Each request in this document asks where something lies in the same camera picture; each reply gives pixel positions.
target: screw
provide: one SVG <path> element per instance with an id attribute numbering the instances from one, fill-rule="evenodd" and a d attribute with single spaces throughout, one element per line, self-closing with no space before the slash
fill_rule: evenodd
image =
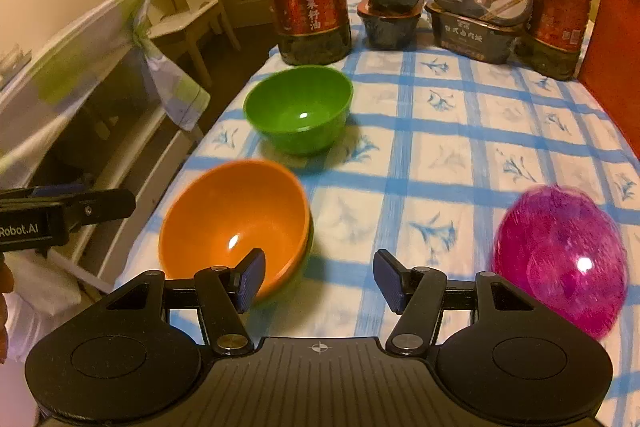
<path id="1" fill-rule="evenodd" d="M 394 346 L 398 349 L 402 349 L 403 351 L 417 349 L 422 345 L 422 339 L 418 335 L 413 335 L 412 333 L 396 335 L 391 342 Z"/>
<path id="2" fill-rule="evenodd" d="M 244 335 L 238 335 L 237 333 L 227 333 L 226 335 L 222 335 L 218 337 L 217 344 L 222 349 L 227 349 L 228 351 L 234 351 L 236 349 L 241 349 L 249 343 L 249 340 Z"/>

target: pink bowl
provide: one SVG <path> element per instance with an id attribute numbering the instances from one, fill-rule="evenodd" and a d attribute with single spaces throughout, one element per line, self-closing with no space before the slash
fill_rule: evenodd
<path id="1" fill-rule="evenodd" d="M 627 289 L 626 251 L 613 220 L 574 188 L 534 187 L 507 211 L 493 270 L 599 340 Z"/>

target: orange bowl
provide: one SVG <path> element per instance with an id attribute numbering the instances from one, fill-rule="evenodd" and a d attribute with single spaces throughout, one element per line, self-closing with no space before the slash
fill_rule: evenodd
<path id="1" fill-rule="evenodd" d="M 209 266 L 234 267 L 261 248 L 266 273 L 257 298 L 284 283 L 305 254 L 310 213 L 292 172 L 263 160 L 211 169 L 174 201 L 160 230 L 160 263 L 169 279 Z"/>

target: green bowl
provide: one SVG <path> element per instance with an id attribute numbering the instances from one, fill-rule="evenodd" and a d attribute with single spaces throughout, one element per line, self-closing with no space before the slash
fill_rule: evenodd
<path id="1" fill-rule="evenodd" d="M 244 115 L 276 149 L 318 153 L 344 129 L 353 84 L 325 66 L 297 66 L 268 76 L 244 101 Z"/>

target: shelf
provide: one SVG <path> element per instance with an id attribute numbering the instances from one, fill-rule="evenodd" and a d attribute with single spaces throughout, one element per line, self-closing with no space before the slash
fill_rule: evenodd
<path id="1" fill-rule="evenodd" d="M 165 118 L 166 113 L 161 105 L 150 108 L 142 114 L 98 176 L 94 185 L 95 190 L 120 187 L 145 145 L 152 139 Z M 55 247 L 57 253 L 73 264 L 78 264 L 96 227 L 97 225 L 88 225 L 82 227 L 78 233 L 71 234 L 67 245 Z"/>
<path id="2" fill-rule="evenodd" d="M 176 132 L 171 122 L 160 126 L 121 185 L 135 194 L 135 211 L 128 219 L 102 223 L 95 228 L 80 259 L 81 267 L 113 286 L 138 234 L 192 147 L 192 137 L 181 130 Z"/>

